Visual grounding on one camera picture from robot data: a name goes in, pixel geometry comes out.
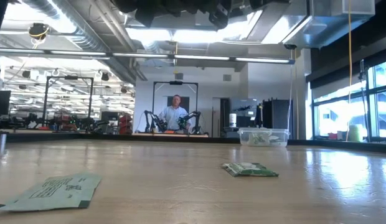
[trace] computer monitor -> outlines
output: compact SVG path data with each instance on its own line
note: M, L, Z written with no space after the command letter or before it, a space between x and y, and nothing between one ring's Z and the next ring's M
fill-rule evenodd
M11 100L10 91L0 91L0 115L9 114L9 101Z

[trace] green packet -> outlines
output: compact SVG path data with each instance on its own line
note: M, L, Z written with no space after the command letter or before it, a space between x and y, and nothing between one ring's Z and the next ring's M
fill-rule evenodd
M259 163L251 162L231 162L222 164L224 168L230 175L236 177L240 175L250 175L257 177L278 177L279 174L268 170L265 166Z
M88 208L101 177L79 173L51 177L8 202L0 210L12 212L43 211L58 208Z

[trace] table surface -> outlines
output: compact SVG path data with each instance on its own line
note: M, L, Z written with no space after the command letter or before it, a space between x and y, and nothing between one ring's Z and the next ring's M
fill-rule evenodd
M224 162L279 177L232 177ZM386 223L386 155L319 147L255 148L70 140L8 144L0 203L48 177L103 178L88 209L0 212L0 224Z

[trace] glass window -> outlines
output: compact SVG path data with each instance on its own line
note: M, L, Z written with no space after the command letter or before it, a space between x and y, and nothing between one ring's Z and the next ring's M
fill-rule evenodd
M362 98L354 98L351 104L347 100L319 105L318 128L320 136L328 136L329 133L347 131L350 125L357 124L363 136L367 136L365 114L367 114L367 102L365 108Z
M369 70L370 88L386 86L386 62Z
M342 88L342 89L335 91L334 93L330 93L330 94L324 95L322 97L319 97L319 98L315 99L315 102L322 102L325 100L330 100L333 98L346 96L349 94L349 89L351 89L351 94L357 93L357 92L362 91L362 87L363 87L363 90L365 91L366 90L366 81L365 80L362 81L362 83L356 83L356 84L353 84L351 87L347 86L345 88Z
M377 129L380 137L386 137L386 92L378 93L377 99Z

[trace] clear plastic bin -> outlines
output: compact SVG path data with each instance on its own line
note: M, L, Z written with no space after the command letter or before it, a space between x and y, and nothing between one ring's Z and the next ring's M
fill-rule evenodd
M240 128L240 143L243 146L286 147L290 132L287 129Z

